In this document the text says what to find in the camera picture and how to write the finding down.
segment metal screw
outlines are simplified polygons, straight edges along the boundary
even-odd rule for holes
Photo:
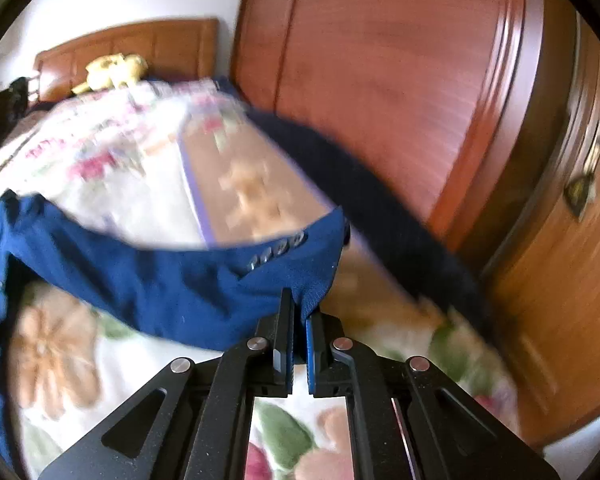
[[[353,347],[353,341],[348,337],[339,337],[335,339],[332,344],[336,350],[342,351],[351,350]]]
[[[171,361],[171,371],[174,374],[181,374],[183,372],[186,372],[187,370],[189,370],[190,366],[191,363],[187,358],[184,357],[178,357],[177,359]]]
[[[417,355],[409,361],[409,366],[414,372],[426,372],[429,370],[429,360]]]
[[[249,350],[264,350],[269,342],[263,337],[252,337],[247,341],[247,346]]]

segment black buttons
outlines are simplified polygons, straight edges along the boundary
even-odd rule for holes
[[[273,248],[274,256],[282,256],[289,249],[289,242],[286,240],[280,240],[276,246]]]
[[[289,245],[292,249],[295,249],[296,247],[301,245],[302,242],[304,242],[305,238],[306,235],[304,234],[304,231],[300,231],[299,233],[296,233],[293,236],[289,237]]]
[[[260,255],[260,262],[266,264],[270,259],[273,258],[273,249],[267,247],[264,252]]]
[[[255,270],[256,267],[258,267],[260,265],[260,259],[258,257],[258,255],[256,254],[251,260],[249,260],[249,264],[247,265],[247,270],[249,272],[251,272],[252,270]]]
[[[282,256],[288,250],[295,249],[296,247],[302,245],[306,240],[306,233],[304,231],[297,232],[294,235],[291,235],[289,238],[284,238],[280,240],[277,244],[275,244],[272,248],[267,247],[262,251],[262,254],[258,256],[257,254],[249,261],[247,265],[247,271],[251,272],[252,270],[257,269],[259,266],[266,264],[274,258]]]

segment pink flower print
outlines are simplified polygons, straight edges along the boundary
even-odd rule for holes
[[[492,397],[488,397],[486,395],[476,395],[474,397],[475,401],[480,404],[485,410],[487,410],[491,415],[498,416],[498,409],[496,406],[496,401]]]
[[[296,480],[354,480],[347,409],[325,410],[318,424],[335,450],[314,448],[305,453],[294,470]]]
[[[212,133],[216,130],[222,129],[222,117],[220,116],[212,116],[206,118],[205,122],[202,124],[202,131],[206,134]]]
[[[244,470],[244,480],[271,480],[271,477],[267,457],[259,447],[250,442],[247,449],[247,467]]]
[[[84,180],[91,178],[102,178],[105,168],[117,166],[116,159],[110,152],[104,152],[85,160],[79,160],[68,170],[69,177],[79,176]]]
[[[210,94],[194,94],[191,100],[197,106],[211,106],[215,104],[216,100]]]
[[[38,143],[37,146],[31,148],[26,154],[25,158],[38,158],[42,155],[47,148],[51,148],[52,146],[57,146],[58,148],[62,148],[65,145],[64,139],[45,139]]]

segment fabric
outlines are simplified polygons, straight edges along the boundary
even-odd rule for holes
[[[18,155],[27,141],[40,129],[46,112],[32,112],[22,118],[0,147],[0,172]]]
[[[306,241],[248,271],[273,244],[215,251],[138,250],[70,221],[40,195],[0,200],[0,323],[10,256],[42,280],[142,332],[223,350],[253,334],[292,290],[302,318],[331,286],[346,234],[335,210],[306,229]],[[3,403],[0,398],[0,412]],[[0,419],[0,452],[8,457]]]
[[[238,98],[226,78],[222,91]],[[369,248],[414,298],[457,310],[494,343],[491,308],[464,265],[436,240],[362,163],[316,130],[247,107],[247,117],[293,160],[331,203],[339,204]]]
[[[273,133],[245,117],[242,107],[204,80],[173,86],[141,83],[70,99],[55,107],[36,131],[23,136],[30,139],[15,156],[0,150],[0,196],[9,188],[18,194],[40,192],[83,227],[135,247],[178,250],[277,238],[311,224],[342,201],[345,216],[347,211],[357,215],[365,235],[352,231],[321,308],[339,316],[347,335],[380,355],[402,361],[414,354],[432,359],[517,431],[515,385],[497,353],[453,308],[445,307],[444,316],[425,292],[420,291],[419,300],[405,293],[397,273],[386,269],[391,266],[386,257],[393,253],[377,253],[382,256],[379,263],[368,247],[373,243],[382,248],[379,241],[388,245],[392,232],[404,227],[395,241],[396,257],[402,254],[402,264],[408,264],[407,255],[412,254],[422,266],[413,272],[449,280],[448,304],[463,301],[467,308],[478,309],[479,303],[473,302],[480,297],[470,295],[475,283],[471,289],[472,282],[459,282],[462,272],[444,273],[435,267],[436,254],[446,264],[446,251],[430,237],[428,243],[419,243],[418,231],[410,224],[417,222],[380,182],[360,187],[356,196],[353,186],[369,183],[368,171],[336,145],[316,141],[312,136],[319,134],[313,130],[298,136],[304,132],[301,126],[285,126],[287,121],[272,117],[286,142],[285,151],[282,142],[270,140],[276,139]],[[330,153],[351,188],[330,184],[337,176],[322,168]],[[365,202],[375,209],[361,216]],[[244,214],[259,211],[267,214]],[[382,227],[393,231],[382,233]],[[17,279],[21,267],[10,267],[10,279],[24,281]],[[417,279],[405,283],[414,295],[419,292]],[[8,391],[12,406],[18,406],[11,411],[18,435],[13,445],[21,450],[32,480],[172,359],[186,356],[199,363],[220,355],[133,330],[40,281],[30,282],[20,298],[9,299],[8,313],[16,319],[13,329],[8,323],[0,326],[0,370],[6,370],[7,357],[11,371],[1,391]],[[264,409],[256,407],[250,442],[269,468],[256,468],[254,473],[292,478],[329,475],[333,470],[328,478],[337,478],[350,471],[350,466],[344,468],[342,454],[325,460],[322,452],[336,450],[325,434],[324,412],[343,409],[344,401],[314,399],[305,373],[304,366],[296,367],[292,396],[261,399]],[[313,442],[310,450],[292,428],[306,430]]]

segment jacket sleeve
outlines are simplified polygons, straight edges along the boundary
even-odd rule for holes
[[[217,350],[277,312],[286,286],[305,320],[331,287],[348,234],[338,208],[307,227],[301,244],[249,270],[254,256],[283,238],[219,250],[140,250],[79,226],[40,195],[4,196],[0,218],[8,251],[46,282],[141,332]]]

